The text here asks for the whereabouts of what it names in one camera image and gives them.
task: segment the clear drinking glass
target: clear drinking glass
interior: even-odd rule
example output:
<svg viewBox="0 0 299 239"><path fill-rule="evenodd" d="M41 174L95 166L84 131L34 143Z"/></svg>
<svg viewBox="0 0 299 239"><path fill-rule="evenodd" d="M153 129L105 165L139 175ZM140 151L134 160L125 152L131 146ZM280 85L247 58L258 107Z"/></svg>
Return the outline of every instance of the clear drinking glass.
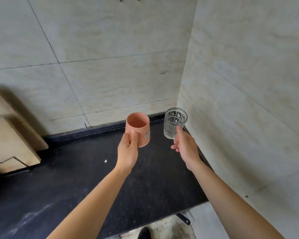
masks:
<svg viewBox="0 0 299 239"><path fill-rule="evenodd" d="M164 135L169 139L175 139L177 135L176 127L184 127L187 122L187 114L184 110L173 107L166 111L164 119Z"/></svg>

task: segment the pink mug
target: pink mug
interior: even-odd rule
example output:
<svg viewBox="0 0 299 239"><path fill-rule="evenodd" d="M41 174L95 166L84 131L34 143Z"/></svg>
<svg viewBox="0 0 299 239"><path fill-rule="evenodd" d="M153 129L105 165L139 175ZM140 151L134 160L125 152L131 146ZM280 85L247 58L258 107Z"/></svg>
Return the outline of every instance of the pink mug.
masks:
<svg viewBox="0 0 299 239"><path fill-rule="evenodd" d="M138 133L137 147L141 148L147 145L150 141L150 119L147 115L141 112L134 112L128 115L126 119L125 132Z"/></svg>

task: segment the shoe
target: shoe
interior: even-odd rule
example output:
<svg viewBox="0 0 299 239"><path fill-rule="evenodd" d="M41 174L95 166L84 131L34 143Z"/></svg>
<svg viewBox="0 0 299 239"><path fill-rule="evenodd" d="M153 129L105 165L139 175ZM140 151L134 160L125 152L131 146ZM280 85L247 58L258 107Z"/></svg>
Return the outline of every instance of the shoe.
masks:
<svg viewBox="0 0 299 239"><path fill-rule="evenodd" d="M138 234L137 239L151 239L150 230L147 227L144 227Z"/></svg>

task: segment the tiled wall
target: tiled wall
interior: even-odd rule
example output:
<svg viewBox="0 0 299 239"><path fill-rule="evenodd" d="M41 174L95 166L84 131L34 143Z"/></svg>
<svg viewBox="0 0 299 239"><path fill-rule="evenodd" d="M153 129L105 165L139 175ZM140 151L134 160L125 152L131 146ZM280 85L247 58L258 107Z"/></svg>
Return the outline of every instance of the tiled wall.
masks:
<svg viewBox="0 0 299 239"><path fill-rule="evenodd" d="M41 135L175 106L197 0L0 0L0 91Z"/></svg>
<svg viewBox="0 0 299 239"><path fill-rule="evenodd" d="M299 0L198 0L177 106L215 172L299 238Z"/></svg>

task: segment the sticker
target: sticker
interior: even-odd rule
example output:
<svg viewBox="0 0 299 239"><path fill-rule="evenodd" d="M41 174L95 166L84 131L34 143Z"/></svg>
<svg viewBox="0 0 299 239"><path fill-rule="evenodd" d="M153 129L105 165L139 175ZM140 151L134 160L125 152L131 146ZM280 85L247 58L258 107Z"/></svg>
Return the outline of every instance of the sticker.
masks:
<svg viewBox="0 0 299 239"><path fill-rule="evenodd" d="M148 139L149 137L150 137L150 130L147 133L145 133L145 139Z"/></svg>

